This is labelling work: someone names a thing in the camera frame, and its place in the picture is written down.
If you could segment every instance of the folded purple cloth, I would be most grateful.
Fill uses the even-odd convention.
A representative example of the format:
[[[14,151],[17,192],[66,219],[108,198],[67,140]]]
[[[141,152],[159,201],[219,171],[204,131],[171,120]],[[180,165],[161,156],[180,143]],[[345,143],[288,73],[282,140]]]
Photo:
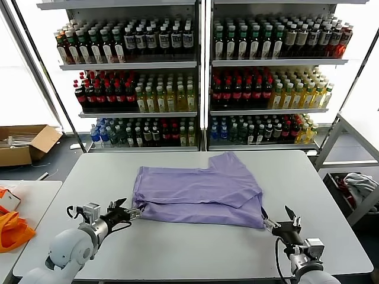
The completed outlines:
[[[208,169],[140,167],[133,205],[145,219],[263,228],[262,189],[232,152],[209,158]]]

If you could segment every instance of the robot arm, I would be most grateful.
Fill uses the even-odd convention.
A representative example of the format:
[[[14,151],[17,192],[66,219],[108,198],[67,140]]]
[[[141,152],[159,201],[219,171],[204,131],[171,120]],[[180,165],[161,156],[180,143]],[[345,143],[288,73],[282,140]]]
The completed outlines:
[[[20,284],[70,284],[76,274],[89,259],[94,259],[100,245],[111,233],[131,226],[131,220],[140,216],[141,209],[126,209],[121,205],[124,199],[111,202],[107,214],[99,216],[100,207],[97,204],[87,204],[75,208],[77,218],[82,215],[85,223],[77,229],[68,229],[57,235],[52,241],[46,267],[39,267],[28,272]],[[119,224],[125,227],[113,230]]]

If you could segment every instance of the cardboard box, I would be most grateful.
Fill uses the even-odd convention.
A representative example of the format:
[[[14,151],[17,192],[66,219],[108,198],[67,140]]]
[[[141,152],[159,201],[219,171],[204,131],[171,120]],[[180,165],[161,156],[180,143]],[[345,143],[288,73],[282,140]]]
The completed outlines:
[[[40,160],[62,136],[48,125],[4,126],[0,127],[0,140],[8,138],[11,133],[33,133],[37,136],[29,146],[0,148],[0,167],[20,166]]]

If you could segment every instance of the orange cloth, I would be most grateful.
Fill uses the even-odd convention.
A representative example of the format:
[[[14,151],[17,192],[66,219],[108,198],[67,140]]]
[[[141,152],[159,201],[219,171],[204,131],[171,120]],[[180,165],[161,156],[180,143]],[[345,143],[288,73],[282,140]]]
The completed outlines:
[[[12,211],[0,216],[0,253],[13,250],[33,238],[36,232],[28,227],[25,219]]]

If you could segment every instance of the metal shelf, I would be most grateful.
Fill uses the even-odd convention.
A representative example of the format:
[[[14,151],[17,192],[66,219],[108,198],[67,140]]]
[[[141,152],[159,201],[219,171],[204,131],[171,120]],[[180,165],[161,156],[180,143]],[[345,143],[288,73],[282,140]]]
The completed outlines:
[[[214,0],[215,4],[366,4],[369,0]]]
[[[295,66],[295,65],[343,65],[348,59],[264,59],[264,60],[213,60],[213,67],[239,66]]]
[[[70,0],[38,3],[41,10],[194,5],[195,0]]]
[[[179,62],[130,62],[104,64],[72,64],[60,65],[63,71],[68,70],[130,70],[130,69],[166,69],[166,68],[195,68],[196,61]]]
[[[90,148],[89,153],[138,153],[138,152],[194,152],[197,147],[115,147],[115,148]]]
[[[260,115],[260,114],[310,114],[327,112],[327,108],[291,108],[291,109],[246,109],[240,111],[210,111],[214,116],[228,115]]]
[[[81,112],[79,117],[81,118],[89,118],[89,117],[107,117],[107,118],[131,118],[131,117],[196,117],[197,112],[188,111],[188,112],[151,112],[151,113],[140,113],[140,112],[120,112],[120,113],[84,113]]]
[[[246,151],[246,150],[319,150],[315,144],[260,144],[260,145],[215,145],[210,151]]]

